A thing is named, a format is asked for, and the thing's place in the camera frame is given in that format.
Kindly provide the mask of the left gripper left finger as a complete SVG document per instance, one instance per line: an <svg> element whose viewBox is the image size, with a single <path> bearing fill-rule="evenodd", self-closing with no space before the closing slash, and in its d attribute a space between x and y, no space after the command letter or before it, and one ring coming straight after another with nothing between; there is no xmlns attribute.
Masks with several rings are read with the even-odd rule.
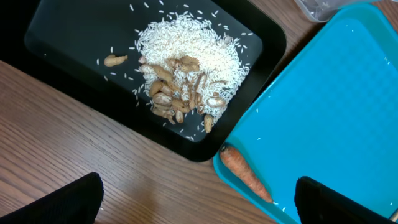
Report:
<svg viewBox="0 0 398 224"><path fill-rule="evenodd" d="M101 177L92 172L2 216L1 224L93 224L103 197Z"/></svg>

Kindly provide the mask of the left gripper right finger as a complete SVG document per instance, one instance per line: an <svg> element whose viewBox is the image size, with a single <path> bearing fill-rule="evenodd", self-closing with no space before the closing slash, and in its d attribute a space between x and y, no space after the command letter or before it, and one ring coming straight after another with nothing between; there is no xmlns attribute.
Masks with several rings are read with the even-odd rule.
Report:
<svg viewBox="0 0 398 224"><path fill-rule="evenodd" d="M296 183L294 203L302 224L394 224L306 176Z"/></svg>

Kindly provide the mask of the orange carrot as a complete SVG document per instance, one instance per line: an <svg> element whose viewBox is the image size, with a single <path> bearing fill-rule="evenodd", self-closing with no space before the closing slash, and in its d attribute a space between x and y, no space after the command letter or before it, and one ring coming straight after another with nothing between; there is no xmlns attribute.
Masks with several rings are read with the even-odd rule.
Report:
<svg viewBox="0 0 398 224"><path fill-rule="evenodd" d="M242 154L235 147L223 146L220 151L220 159L222 163L258 197L268 203L274 202L268 190L257 178Z"/></svg>

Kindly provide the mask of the food scraps and rice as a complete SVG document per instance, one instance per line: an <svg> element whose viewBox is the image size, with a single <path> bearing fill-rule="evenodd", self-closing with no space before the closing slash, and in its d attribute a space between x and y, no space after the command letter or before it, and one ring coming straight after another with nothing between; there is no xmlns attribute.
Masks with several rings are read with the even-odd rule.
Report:
<svg viewBox="0 0 398 224"><path fill-rule="evenodd" d="M191 142L212 131L262 50L254 32L211 1L139 1L124 49L96 59L137 107Z"/></svg>

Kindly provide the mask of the wooden chopstick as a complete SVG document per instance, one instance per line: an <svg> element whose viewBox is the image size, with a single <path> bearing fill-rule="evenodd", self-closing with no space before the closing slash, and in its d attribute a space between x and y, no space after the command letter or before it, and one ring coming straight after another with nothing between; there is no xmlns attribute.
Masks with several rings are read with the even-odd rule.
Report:
<svg viewBox="0 0 398 224"><path fill-rule="evenodd" d="M396 222L398 220L398 209L389 217L392 222Z"/></svg>

